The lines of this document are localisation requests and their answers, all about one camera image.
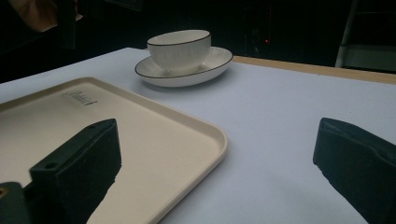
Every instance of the white tablecloth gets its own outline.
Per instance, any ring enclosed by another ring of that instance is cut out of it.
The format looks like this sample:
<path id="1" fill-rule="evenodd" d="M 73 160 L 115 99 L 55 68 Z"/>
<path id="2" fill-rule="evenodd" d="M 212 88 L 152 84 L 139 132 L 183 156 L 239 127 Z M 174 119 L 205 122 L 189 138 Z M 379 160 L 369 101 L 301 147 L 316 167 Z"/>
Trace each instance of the white tablecloth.
<path id="1" fill-rule="evenodd" d="M 122 49 L 3 83 L 0 103 L 96 77 L 219 126 L 224 161 L 162 223 L 366 223 L 312 162 L 318 124 L 340 119 L 396 144 L 396 86 L 232 63 L 211 81 L 167 89 L 134 72 L 148 56 Z"/>

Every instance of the white saucer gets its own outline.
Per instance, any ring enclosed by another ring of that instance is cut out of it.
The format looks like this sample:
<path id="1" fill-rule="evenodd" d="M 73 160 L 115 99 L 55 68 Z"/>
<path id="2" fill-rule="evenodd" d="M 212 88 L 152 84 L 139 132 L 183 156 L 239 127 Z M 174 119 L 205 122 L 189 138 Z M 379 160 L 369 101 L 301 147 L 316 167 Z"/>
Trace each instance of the white saucer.
<path id="1" fill-rule="evenodd" d="M 212 47 L 203 64 L 191 74 L 172 74 L 158 66 L 151 57 L 138 63 L 134 70 L 150 84 L 161 87 L 184 87 L 219 76 L 228 68 L 232 58 L 233 54 L 229 50 Z"/>

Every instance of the plastic tray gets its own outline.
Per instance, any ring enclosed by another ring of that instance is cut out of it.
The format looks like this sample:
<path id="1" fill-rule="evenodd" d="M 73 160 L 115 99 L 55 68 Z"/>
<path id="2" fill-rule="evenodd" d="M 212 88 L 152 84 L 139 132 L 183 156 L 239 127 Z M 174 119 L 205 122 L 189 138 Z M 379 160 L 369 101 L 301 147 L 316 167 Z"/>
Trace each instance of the plastic tray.
<path id="1" fill-rule="evenodd" d="M 0 105 L 0 182 L 27 185 L 30 167 L 111 118 L 122 167 L 89 223 L 156 223 L 225 155 L 221 129 L 87 77 Z"/>

